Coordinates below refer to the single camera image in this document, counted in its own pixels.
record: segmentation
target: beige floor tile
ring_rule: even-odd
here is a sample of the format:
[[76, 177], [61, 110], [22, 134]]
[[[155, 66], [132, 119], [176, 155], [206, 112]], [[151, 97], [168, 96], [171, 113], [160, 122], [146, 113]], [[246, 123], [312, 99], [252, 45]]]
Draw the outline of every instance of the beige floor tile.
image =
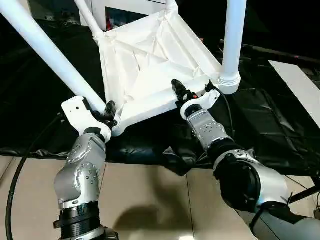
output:
[[[313, 187], [315, 184], [313, 183], [311, 177], [307, 177], [307, 176], [288, 176], [289, 178], [292, 178], [293, 180], [297, 181], [298, 183], [302, 184], [303, 186], [305, 186], [306, 188], [311, 188]], [[298, 194], [300, 192], [302, 192], [303, 190], [305, 190], [302, 186], [300, 186], [299, 184], [295, 183], [294, 181], [292, 181], [291, 179], [289, 179], [287, 177], [285, 177], [287, 186], [289, 188], [289, 190], [291, 192], [293, 192], [293, 194]], [[317, 198], [317, 193], [309, 196], [307, 198], [304, 198], [300, 201], [294, 202], [292, 204], [290, 204], [290, 209], [294, 214], [298, 214], [298, 215], [302, 215], [302, 216], [306, 216], [306, 217], [310, 217], [310, 218], [314, 218], [314, 210], [316, 209], [316, 198]]]
[[101, 223], [120, 240], [192, 240], [186, 177], [160, 166], [108, 163]]
[[11, 159], [12, 157], [7, 158], [7, 160], [5, 160], [4, 157], [0, 159], [0, 169], [2, 170], [1, 172], [4, 173], [0, 181], [0, 239], [7, 239], [5, 227], [7, 199], [12, 178], [20, 162], [19, 159], [14, 158], [10, 165], [8, 165]]
[[187, 174], [196, 240], [256, 239], [242, 218], [223, 201], [212, 170], [193, 169]]
[[[3, 189], [1, 189], [0, 195], [1, 216], [5, 216], [9, 187], [19, 164], [18, 160], [14, 160], [14, 164], [10, 167], [3, 182]], [[28, 159], [26, 161], [20, 174], [13, 200], [13, 239], [55, 240], [61, 237], [60, 229], [54, 229], [53, 227], [53, 222], [59, 218], [54, 179], [64, 164], [65, 161], [62, 160]], [[2, 217], [0, 220], [1, 239], [6, 239], [4, 219]]]

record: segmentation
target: robotic arm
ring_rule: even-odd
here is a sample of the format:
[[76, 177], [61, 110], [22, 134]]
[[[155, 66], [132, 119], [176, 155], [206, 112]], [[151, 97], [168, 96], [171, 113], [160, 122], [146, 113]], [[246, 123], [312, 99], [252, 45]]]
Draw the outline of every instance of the robotic arm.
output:
[[98, 205], [99, 171], [106, 160], [111, 128], [116, 124], [114, 105], [108, 103], [106, 124], [96, 120], [88, 106], [81, 96], [62, 104], [66, 117], [80, 136], [54, 180], [60, 209], [54, 228], [61, 228], [62, 240], [118, 240], [116, 232], [101, 225]]
[[233, 209], [255, 214], [250, 224], [252, 233], [261, 240], [319, 239], [319, 220], [290, 211], [284, 177], [238, 146], [207, 111], [213, 105], [208, 102], [210, 96], [217, 95], [216, 87], [210, 82], [202, 97], [186, 90], [177, 80], [172, 81], [172, 87], [181, 117], [213, 163], [223, 200]]

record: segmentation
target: floor seam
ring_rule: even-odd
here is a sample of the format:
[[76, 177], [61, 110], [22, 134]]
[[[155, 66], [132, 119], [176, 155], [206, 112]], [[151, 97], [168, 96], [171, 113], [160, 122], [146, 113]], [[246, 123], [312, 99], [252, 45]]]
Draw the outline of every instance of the floor seam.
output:
[[189, 208], [190, 208], [190, 217], [191, 217], [191, 225], [192, 225], [192, 235], [193, 240], [195, 240], [195, 227], [194, 227], [194, 219], [192, 217], [192, 209], [191, 209], [191, 199], [190, 199], [190, 190], [189, 190], [189, 181], [188, 181], [188, 174], [185, 175], [186, 178], [186, 186], [188, 189], [188, 198], [189, 198]]

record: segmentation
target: white pipe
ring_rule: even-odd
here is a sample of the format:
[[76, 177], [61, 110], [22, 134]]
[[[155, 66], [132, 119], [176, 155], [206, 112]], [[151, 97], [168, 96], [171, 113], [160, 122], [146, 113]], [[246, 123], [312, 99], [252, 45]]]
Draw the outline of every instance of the white pipe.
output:
[[84, 17], [86, 23], [88, 24], [93, 37], [99, 37], [104, 34], [104, 32], [100, 29], [98, 26], [94, 16], [92, 15], [92, 12], [88, 8], [85, 0], [74, 0], [75, 4], [79, 8], [80, 12], [82, 13], [82, 16]]
[[225, 22], [222, 72], [219, 88], [224, 94], [238, 90], [240, 74], [238, 71], [242, 37], [244, 33], [247, 0], [228, 0]]
[[0, 12], [74, 94], [93, 110], [105, 111], [106, 104], [17, 0], [0, 0]]

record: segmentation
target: black plastic sheet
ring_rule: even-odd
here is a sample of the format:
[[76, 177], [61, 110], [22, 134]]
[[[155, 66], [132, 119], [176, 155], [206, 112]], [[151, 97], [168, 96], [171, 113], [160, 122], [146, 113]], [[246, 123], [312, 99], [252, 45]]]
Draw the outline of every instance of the black plastic sheet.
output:
[[[90, 30], [75, 25], [40, 24], [105, 99], [99, 49]], [[0, 53], [0, 154], [22, 156], [37, 134], [62, 112], [61, 103], [74, 95], [10, 26], [1, 33], [1, 40], [6, 48]], [[282, 174], [317, 176], [318, 126], [266, 59], [245, 57], [240, 73], [239, 90], [228, 96], [237, 144], [254, 149], [259, 161]], [[210, 112], [230, 133], [222, 99]], [[67, 121], [60, 122], [31, 155], [64, 159], [76, 137], [77, 132]], [[176, 156], [165, 157], [166, 150]], [[198, 161], [202, 153], [178, 110], [130, 126], [107, 144], [110, 162], [164, 165], [180, 175], [194, 167], [211, 168], [210, 161]]]

